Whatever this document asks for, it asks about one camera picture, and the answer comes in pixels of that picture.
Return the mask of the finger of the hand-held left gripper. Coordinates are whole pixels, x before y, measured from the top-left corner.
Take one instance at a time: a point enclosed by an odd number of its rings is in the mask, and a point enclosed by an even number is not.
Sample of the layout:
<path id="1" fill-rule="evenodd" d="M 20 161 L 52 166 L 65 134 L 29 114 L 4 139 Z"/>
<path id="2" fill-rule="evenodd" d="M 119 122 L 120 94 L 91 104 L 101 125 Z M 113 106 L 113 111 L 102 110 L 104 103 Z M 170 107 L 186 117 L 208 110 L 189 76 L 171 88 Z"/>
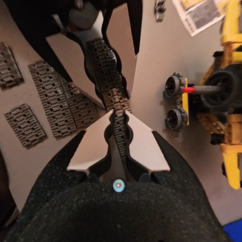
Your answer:
<path id="1" fill-rule="evenodd" d="M 46 37 L 46 40 L 74 85 L 95 104 L 105 109 L 103 101 L 96 93 L 95 84 L 86 73 L 81 46 L 61 33 Z"/>
<path id="2" fill-rule="evenodd" d="M 128 4 L 106 10 L 103 19 L 103 37 L 116 57 L 117 71 L 128 98 L 131 97 L 137 54 L 133 43 Z"/>

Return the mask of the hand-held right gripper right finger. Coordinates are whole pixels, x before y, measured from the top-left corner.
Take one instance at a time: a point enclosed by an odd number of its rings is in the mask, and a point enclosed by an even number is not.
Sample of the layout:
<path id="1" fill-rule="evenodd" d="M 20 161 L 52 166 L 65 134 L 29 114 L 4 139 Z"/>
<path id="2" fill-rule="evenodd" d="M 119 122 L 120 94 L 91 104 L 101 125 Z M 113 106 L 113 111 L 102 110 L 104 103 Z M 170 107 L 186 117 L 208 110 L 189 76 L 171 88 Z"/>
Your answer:
<path id="1" fill-rule="evenodd" d="M 129 111 L 124 112 L 127 142 L 126 167 L 131 175 L 170 171 L 154 131 Z"/>

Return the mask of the yellow black toy vehicle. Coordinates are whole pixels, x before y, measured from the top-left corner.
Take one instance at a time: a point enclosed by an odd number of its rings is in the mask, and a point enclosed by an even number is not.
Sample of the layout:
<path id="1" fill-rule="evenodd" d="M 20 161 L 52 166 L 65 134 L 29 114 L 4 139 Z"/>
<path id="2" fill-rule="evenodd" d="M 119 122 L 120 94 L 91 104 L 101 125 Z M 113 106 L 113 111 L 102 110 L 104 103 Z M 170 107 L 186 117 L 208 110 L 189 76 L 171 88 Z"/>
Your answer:
<path id="1" fill-rule="evenodd" d="M 165 119 L 167 126 L 181 132 L 189 125 L 194 111 L 210 133 L 212 145 L 219 145 L 222 170 L 233 189 L 241 188 L 242 152 L 242 67 L 241 1 L 222 1 L 225 17 L 221 26 L 222 51 L 213 54 L 213 64 L 198 85 L 173 73 L 166 81 L 164 94 L 172 103 Z"/>

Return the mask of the grey tread link segment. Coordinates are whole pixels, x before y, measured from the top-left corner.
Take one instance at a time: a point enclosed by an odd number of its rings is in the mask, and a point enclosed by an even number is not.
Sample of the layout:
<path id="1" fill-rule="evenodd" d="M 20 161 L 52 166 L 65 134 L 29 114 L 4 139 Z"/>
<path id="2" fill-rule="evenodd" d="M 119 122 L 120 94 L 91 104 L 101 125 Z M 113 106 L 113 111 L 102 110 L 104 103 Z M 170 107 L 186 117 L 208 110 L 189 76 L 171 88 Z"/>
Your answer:
<path id="1" fill-rule="evenodd" d="M 31 147 L 47 136 L 31 108 L 23 103 L 4 114 L 23 147 Z"/>

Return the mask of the blue plastic bin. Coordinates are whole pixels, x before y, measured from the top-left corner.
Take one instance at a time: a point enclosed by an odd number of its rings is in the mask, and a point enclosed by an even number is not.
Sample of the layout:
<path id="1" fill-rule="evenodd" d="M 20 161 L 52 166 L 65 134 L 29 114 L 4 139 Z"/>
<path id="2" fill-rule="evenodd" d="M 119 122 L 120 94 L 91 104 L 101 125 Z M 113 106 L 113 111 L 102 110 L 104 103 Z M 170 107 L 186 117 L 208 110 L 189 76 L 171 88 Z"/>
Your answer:
<path id="1" fill-rule="evenodd" d="M 223 228 L 233 242 L 242 241 L 242 219 L 228 223 Z"/>

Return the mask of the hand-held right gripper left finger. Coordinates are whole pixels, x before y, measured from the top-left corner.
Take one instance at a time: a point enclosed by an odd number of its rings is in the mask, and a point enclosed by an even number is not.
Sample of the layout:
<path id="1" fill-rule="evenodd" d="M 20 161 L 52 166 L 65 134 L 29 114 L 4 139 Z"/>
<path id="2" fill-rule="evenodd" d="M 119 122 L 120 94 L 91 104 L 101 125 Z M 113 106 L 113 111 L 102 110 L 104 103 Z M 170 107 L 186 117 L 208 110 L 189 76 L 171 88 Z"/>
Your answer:
<path id="1" fill-rule="evenodd" d="M 115 110 L 112 109 L 85 130 L 67 166 L 67 171 L 103 175 L 110 169 L 112 163 L 110 138 L 113 135 L 114 122 Z"/>

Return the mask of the yellow printed sticker sheet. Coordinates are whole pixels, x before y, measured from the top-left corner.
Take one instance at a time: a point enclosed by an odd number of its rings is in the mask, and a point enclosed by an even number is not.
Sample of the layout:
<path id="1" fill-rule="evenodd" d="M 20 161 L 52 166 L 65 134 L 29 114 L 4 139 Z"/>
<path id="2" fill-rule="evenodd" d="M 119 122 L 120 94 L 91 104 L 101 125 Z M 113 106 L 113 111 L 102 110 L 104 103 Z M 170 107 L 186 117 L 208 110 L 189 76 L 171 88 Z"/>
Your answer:
<path id="1" fill-rule="evenodd" d="M 172 0 L 180 20 L 191 37 L 221 21 L 227 0 Z"/>

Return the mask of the small black toy part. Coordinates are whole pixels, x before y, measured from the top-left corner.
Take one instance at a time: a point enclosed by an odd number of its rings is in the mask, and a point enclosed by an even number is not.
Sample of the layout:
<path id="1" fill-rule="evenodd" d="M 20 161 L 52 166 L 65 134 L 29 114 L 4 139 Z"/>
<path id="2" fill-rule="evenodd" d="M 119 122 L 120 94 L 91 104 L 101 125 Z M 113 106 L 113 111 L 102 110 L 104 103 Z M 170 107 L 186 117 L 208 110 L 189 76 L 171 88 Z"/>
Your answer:
<path id="1" fill-rule="evenodd" d="M 166 0 L 155 0 L 154 15 L 156 22 L 162 22 L 165 16 L 165 2 Z"/>

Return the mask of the large grey tread link mat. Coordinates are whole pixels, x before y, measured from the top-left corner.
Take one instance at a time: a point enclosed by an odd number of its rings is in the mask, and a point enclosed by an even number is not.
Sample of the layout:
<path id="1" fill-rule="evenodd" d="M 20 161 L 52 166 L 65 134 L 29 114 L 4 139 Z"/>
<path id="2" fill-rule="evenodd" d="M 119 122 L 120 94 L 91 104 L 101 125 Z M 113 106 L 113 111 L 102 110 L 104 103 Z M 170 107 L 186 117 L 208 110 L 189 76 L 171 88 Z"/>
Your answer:
<path id="1" fill-rule="evenodd" d="M 95 103 L 45 61 L 28 65 L 55 138 L 86 129 L 98 120 Z"/>

